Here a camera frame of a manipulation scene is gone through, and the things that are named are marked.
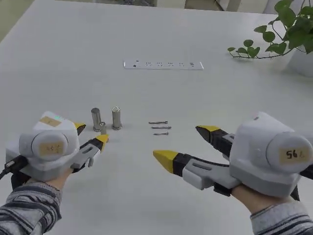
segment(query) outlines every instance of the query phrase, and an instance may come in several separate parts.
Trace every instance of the human hand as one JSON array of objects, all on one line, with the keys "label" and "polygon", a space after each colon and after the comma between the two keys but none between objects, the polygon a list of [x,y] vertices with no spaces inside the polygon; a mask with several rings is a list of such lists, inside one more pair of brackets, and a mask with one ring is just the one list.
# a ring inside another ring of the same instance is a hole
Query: human hand
[{"label": "human hand", "polygon": [[73,169],[68,169],[62,175],[60,175],[58,178],[56,178],[54,180],[47,181],[46,183],[48,185],[51,185],[51,186],[57,188],[58,190],[62,190],[64,187],[64,184],[65,184],[65,181],[67,180],[67,178],[69,177],[69,175],[71,173],[73,173]]},{"label": "human hand", "polygon": [[269,206],[294,201],[291,197],[277,198],[261,194],[244,185],[239,185],[232,190],[232,195],[242,202],[253,214]]}]

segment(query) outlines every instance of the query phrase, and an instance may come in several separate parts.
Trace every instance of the label sticker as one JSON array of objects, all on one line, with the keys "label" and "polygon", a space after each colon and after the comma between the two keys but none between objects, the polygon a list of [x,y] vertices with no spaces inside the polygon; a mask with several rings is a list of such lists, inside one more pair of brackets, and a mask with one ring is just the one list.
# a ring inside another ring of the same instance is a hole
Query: label sticker
[{"label": "label sticker", "polygon": [[63,147],[64,147],[64,144],[62,141],[41,143],[39,145],[39,154],[40,156],[63,154]]},{"label": "label sticker", "polygon": [[296,164],[306,163],[310,161],[309,149],[302,148],[282,148],[279,149],[279,162],[280,164]]},{"label": "label sticker", "polygon": [[50,118],[50,117],[47,117],[47,116],[43,117],[39,121],[42,122],[42,123],[45,123],[47,125],[53,126],[53,127],[56,127],[56,126],[61,124],[60,121],[57,121],[57,120],[55,120],[53,118]]}]

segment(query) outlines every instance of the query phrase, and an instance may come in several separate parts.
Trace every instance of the handwritten number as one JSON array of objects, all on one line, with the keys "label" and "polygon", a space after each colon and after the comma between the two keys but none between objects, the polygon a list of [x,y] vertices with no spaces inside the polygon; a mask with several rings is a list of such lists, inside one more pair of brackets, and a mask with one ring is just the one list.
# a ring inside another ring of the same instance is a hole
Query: handwritten number
[{"label": "handwritten number", "polygon": [[292,155],[293,155],[294,158],[298,157],[298,154],[295,152],[295,150],[293,150]]},{"label": "handwritten number", "polygon": [[291,159],[292,158],[292,153],[291,151],[287,151],[286,155],[288,156],[287,159]]}]

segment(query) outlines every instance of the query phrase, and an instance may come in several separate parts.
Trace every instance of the person's arm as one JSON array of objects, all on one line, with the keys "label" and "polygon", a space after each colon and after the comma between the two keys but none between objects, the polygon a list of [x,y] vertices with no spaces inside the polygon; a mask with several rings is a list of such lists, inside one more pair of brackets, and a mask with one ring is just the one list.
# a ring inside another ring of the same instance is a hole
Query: person's arm
[{"label": "person's arm", "polygon": [[13,190],[0,207],[0,235],[41,235],[61,219],[60,202],[69,169],[49,182],[29,180]]},{"label": "person's arm", "polygon": [[270,197],[245,186],[234,188],[232,194],[252,213],[254,234],[313,235],[313,221],[305,207],[291,197]]}]

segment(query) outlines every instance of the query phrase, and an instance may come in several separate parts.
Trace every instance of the white pot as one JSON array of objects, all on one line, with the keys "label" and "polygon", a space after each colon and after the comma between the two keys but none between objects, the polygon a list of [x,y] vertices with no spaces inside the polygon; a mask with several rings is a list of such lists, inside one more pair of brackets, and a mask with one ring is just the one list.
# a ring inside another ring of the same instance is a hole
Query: white pot
[{"label": "white pot", "polygon": [[306,54],[295,50],[288,66],[303,76],[313,77],[313,52]]}]

